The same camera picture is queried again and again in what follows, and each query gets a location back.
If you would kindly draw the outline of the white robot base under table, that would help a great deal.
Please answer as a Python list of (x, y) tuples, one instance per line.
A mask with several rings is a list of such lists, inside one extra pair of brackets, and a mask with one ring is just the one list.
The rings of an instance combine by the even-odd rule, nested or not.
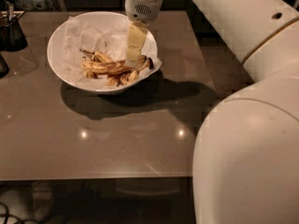
[(1, 224), (44, 224), (50, 216), (53, 201), (48, 181), (1, 181)]

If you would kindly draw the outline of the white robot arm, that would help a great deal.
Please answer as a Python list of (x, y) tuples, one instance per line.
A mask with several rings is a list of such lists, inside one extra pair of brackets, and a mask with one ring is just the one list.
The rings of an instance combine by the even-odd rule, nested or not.
[(299, 224), (299, 13), (283, 0), (192, 1), (253, 80), (197, 135), (196, 224)]

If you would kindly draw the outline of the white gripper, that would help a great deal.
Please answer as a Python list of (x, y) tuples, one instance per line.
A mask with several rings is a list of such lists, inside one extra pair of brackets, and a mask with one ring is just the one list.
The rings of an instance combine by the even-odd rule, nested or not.
[(146, 24), (156, 20), (162, 3), (163, 0), (125, 0), (125, 12), (131, 21), (126, 46), (126, 64), (129, 67), (135, 67), (147, 38)]

